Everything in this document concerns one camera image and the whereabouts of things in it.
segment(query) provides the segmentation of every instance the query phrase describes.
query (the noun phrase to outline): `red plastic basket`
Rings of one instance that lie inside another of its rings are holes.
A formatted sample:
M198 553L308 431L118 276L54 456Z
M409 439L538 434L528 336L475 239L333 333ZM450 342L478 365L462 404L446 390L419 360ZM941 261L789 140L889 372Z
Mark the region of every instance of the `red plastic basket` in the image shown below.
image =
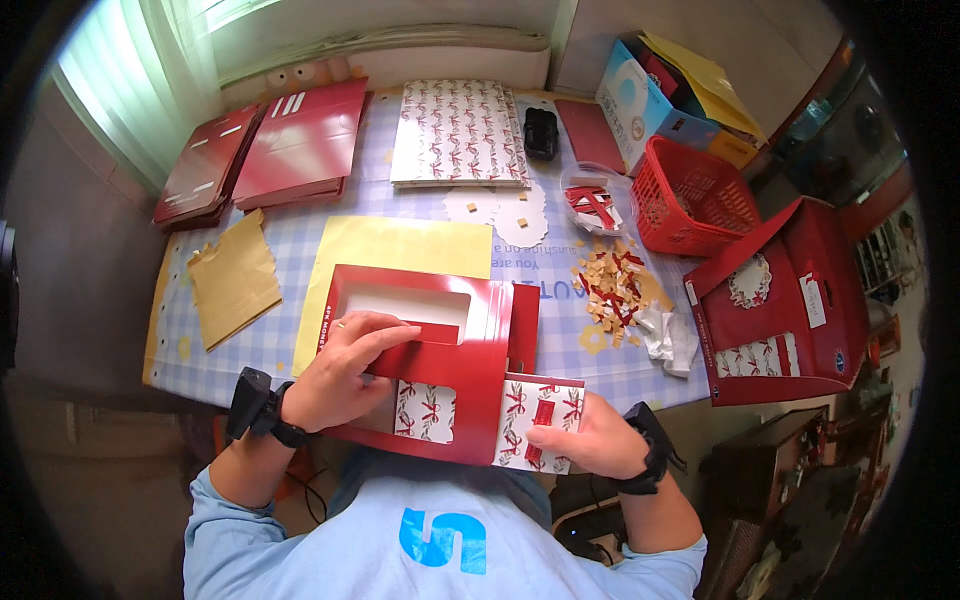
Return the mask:
M710 257L760 225L736 167L661 135L647 140L630 191L648 250Z

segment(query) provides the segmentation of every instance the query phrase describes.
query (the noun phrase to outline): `clear plastic bowl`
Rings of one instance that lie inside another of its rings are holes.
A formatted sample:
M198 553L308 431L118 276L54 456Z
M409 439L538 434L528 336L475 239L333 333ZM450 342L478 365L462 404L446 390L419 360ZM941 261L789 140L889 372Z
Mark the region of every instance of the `clear plastic bowl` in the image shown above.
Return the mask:
M620 217L619 227L607 229L603 226L596 226L587 223L580 218L580 213L570 206L570 202L567 201L566 194L564 193L566 188L576 187L575 185L570 184L571 177L607 178L607 184L604 185L604 187L610 193L610 199L613 202L613 207L616 209L616 212ZM629 219L632 214L630 200L631 183L632 182L629 178L626 178L613 169L605 167L604 165L596 162L581 160L571 164L560 173L560 198L564 203L564 212L566 213L567 218L570 219L571 223L578 228L583 229L584 231L588 231L594 235L621 235L627 230L627 219Z

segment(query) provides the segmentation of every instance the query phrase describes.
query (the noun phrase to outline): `wreath pattern paper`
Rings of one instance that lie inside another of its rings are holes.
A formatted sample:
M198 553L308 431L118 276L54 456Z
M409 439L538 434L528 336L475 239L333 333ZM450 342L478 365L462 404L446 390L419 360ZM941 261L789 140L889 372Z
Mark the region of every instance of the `wreath pattern paper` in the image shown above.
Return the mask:
M743 308L760 306L767 301L772 280L770 263L763 254L754 254L727 277L730 299L735 306Z
M403 381L396 391L394 433L425 442L453 442L456 393L450 388Z
M777 348L777 338L783 338L786 348L789 372L783 372L780 365L780 351ZM757 340L736 348L728 348L714 353L717 375L720 377L797 377L800 367L797 362L797 340L793 333L786 332L781 336Z
M544 450L537 462L525 458L527 430L534 424L534 416L541 400L554 402L550 424L565 431L578 431L584 410L584 389L562 385L544 385L527 381L507 380L503 383L503 408L500 410L500 430L496 439L495 467L519 468L544 473L566 475L570 459Z
M487 80L415 80L403 88L390 181L529 187L514 94Z

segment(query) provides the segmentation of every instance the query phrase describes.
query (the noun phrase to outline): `hand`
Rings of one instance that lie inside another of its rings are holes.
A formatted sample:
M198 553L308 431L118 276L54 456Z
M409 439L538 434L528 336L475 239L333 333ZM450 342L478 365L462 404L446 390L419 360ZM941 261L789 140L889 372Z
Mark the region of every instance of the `hand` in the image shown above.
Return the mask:
M534 425L527 430L527 442L566 456L586 470L615 479L630 479L646 470L650 446L607 401L587 392L580 432L560 427Z
M419 326L374 312L351 312L333 321L324 349L283 396L280 417L307 433L363 417L394 384L374 377L364 385L360 373L383 350L419 335Z

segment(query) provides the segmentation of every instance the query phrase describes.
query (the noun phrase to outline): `person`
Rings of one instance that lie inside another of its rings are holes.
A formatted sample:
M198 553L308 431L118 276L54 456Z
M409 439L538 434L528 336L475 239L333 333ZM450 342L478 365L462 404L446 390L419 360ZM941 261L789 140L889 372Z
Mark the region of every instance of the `person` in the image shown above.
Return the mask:
M280 408L307 432L370 412L392 384L365 385L360 373L420 334L371 312L348 313L330 330ZM578 433L536 425L527 439L597 475L629 479L646 469L647 443L596 394L586 394ZM707 540L669 473L656 494L620 494L629 548L606 567L554 540L546 492L530 473L370 448L345 461L333 517L287 539L271 511L293 452L248 431L191 484L186 598L688 598L700 578Z

